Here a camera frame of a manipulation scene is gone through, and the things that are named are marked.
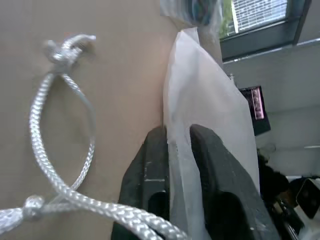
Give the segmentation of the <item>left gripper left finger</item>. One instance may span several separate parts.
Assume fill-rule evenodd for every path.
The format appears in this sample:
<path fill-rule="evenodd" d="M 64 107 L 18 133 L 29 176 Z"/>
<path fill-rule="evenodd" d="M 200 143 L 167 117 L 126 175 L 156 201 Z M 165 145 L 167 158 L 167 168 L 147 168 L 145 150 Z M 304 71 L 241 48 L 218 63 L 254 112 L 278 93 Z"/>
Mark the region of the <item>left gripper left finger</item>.
<path fill-rule="evenodd" d="M 167 130 L 148 132 L 121 183 L 118 203 L 170 219 L 170 177 Z"/>

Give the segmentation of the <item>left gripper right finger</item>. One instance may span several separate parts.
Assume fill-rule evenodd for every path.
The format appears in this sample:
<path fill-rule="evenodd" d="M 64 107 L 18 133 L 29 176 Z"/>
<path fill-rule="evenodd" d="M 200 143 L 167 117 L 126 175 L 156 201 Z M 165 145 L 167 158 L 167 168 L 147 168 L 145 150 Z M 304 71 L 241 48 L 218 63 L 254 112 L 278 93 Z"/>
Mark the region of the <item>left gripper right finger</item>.
<path fill-rule="evenodd" d="M 189 133 L 200 175 L 205 228 L 211 239 L 280 239 L 251 176 L 220 137 L 198 124 Z"/>

